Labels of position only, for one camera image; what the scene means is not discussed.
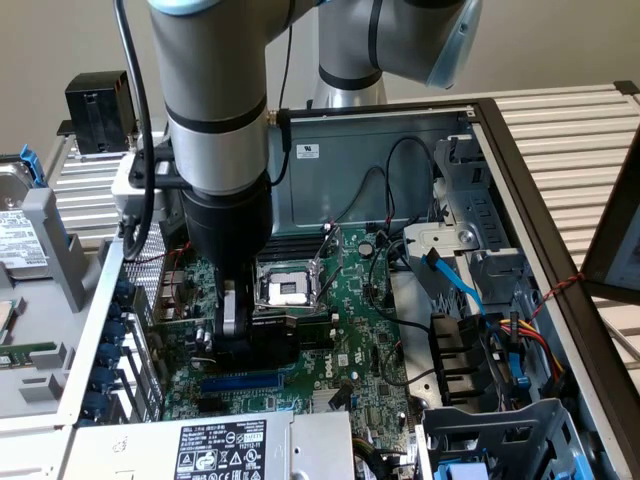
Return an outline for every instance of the black box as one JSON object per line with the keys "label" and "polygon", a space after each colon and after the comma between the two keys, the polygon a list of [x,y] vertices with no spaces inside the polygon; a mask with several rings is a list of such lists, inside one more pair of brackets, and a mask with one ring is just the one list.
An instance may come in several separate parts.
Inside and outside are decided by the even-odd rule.
{"label": "black box", "polygon": [[65,90],[80,153],[123,152],[136,129],[127,72],[81,73]]}

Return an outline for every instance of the green circuit board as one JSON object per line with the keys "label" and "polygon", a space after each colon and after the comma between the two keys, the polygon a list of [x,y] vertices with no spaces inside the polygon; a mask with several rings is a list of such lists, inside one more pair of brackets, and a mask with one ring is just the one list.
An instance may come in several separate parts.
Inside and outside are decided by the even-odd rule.
{"label": "green circuit board", "polygon": [[[372,352],[379,351],[380,362],[399,340],[395,324],[383,319],[363,297],[363,286],[368,282],[370,260],[358,254],[358,245],[366,240],[375,244],[373,234],[362,229],[347,229],[343,236],[343,269],[324,300],[329,307],[338,308],[333,350],[307,350],[298,362],[278,370],[284,382],[282,388],[237,390],[215,394],[201,394],[201,382],[214,375],[211,364],[202,362],[194,368],[184,349],[185,340],[193,336],[194,322],[167,322],[156,327],[165,345],[163,358],[169,369],[170,382],[164,405],[164,419],[177,420],[206,416],[198,408],[202,399],[217,399],[219,411],[211,415],[228,415],[290,410],[296,414],[327,411],[332,393],[347,383],[353,387],[350,416],[354,434],[371,438],[380,448],[406,450],[412,430],[407,391],[384,382],[372,369]],[[338,258],[326,260],[325,270],[332,272]],[[197,299],[203,317],[212,314],[215,306],[215,286],[210,267],[195,258],[185,265],[192,288],[204,292]],[[386,289],[386,266],[379,261],[374,271],[373,284],[377,287],[377,300],[381,302]],[[387,369],[392,378],[406,379],[404,366],[392,361]],[[401,428],[399,413],[408,422]]]}

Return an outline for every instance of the hard drive label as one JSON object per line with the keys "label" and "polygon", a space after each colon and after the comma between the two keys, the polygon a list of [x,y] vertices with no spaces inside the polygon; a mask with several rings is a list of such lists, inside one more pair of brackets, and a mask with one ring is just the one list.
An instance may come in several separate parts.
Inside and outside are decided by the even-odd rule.
{"label": "hard drive label", "polygon": [[36,232],[20,210],[0,212],[0,262],[7,268],[47,265]]}

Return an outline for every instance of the motherboard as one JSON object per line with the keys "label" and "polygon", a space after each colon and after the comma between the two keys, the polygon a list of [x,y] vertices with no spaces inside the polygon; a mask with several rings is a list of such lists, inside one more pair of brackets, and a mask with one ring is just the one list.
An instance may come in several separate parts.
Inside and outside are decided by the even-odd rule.
{"label": "motherboard", "polygon": [[[172,320],[154,327],[162,339],[169,379],[163,418],[347,410],[354,435],[366,438],[377,448],[407,450],[413,432],[407,390],[387,384],[380,371],[381,362],[399,341],[398,327],[382,318],[368,300],[368,289],[372,289],[377,303],[388,307],[385,311],[389,314],[394,313],[385,262],[377,262],[368,284],[374,246],[375,234],[344,229],[341,258],[334,255],[324,261],[323,270],[329,273],[336,271],[338,262],[341,264],[318,307],[332,312],[334,323],[329,335],[333,348],[303,349],[296,363],[277,370],[233,373],[219,371],[215,363],[194,357],[185,348],[198,325],[213,315],[216,305],[211,267],[197,255],[185,256],[180,271],[184,272],[183,288],[187,290],[181,292],[185,298],[182,309],[188,308],[196,318],[181,319],[173,314]],[[302,309],[291,311],[292,315],[308,315]],[[156,312],[156,316],[166,318],[166,312]],[[406,380],[399,360],[392,360],[386,372],[395,380]],[[203,385],[212,381],[218,386],[221,382],[228,384],[205,391]],[[234,389],[233,382],[239,382],[242,388]]]}

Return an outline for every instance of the power supply label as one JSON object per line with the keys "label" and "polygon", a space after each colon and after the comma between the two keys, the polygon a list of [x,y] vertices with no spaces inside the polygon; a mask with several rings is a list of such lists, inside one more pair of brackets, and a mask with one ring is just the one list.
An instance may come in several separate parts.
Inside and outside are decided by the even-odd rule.
{"label": "power supply label", "polygon": [[263,480],[266,420],[180,430],[175,480]]}

